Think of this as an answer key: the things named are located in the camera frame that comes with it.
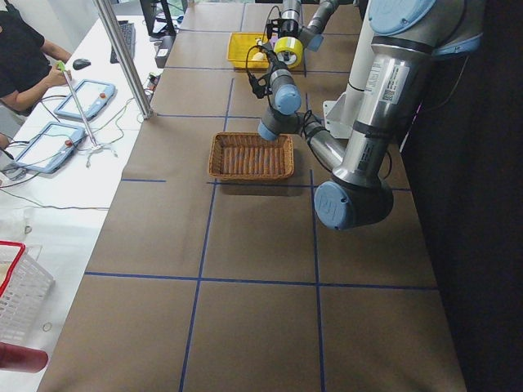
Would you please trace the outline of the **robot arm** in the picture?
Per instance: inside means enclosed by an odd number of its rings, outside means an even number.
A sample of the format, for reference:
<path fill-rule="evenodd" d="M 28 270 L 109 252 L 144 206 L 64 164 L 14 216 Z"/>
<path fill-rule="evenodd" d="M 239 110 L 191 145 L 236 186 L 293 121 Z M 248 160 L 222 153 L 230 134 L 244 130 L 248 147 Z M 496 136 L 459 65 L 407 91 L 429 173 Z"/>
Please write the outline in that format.
<path fill-rule="evenodd" d="M 302 96 L 290 67 L 305 50 L 317 51 L 335 1 L 322 1 L 308 24 L 302 5 L 286 1 L 266 32 L 276 41 L 259 43 L 269 66 L 250 78 L 253 93 L 267 98 L 259 135 L 275 140 L 302 136 L 331 179 L 315 191 L 315 211 L 330 229 L 382 221 L 393 195 L 378 175 L 394 135 L 413 117 L 434 60 L 466 55 L 481 42 L 482 1 L 370 1 L 346 90 L 324 107 L 324 119 L 303 113 Z"/>
<path fill-rule="evenodd" d="M 284 0 L 279 16 L 266 20 L 265 35 L 271 39 L 274 33 L 278 38 L 296 38 L 304 49 L 318 51 L 323 42 L 323 32 L 329 19 L 340 5 L 360 5 L 359 1 L 319 1 L 314 15 L 308 25 L 301 23 L 302 2 Z"/>

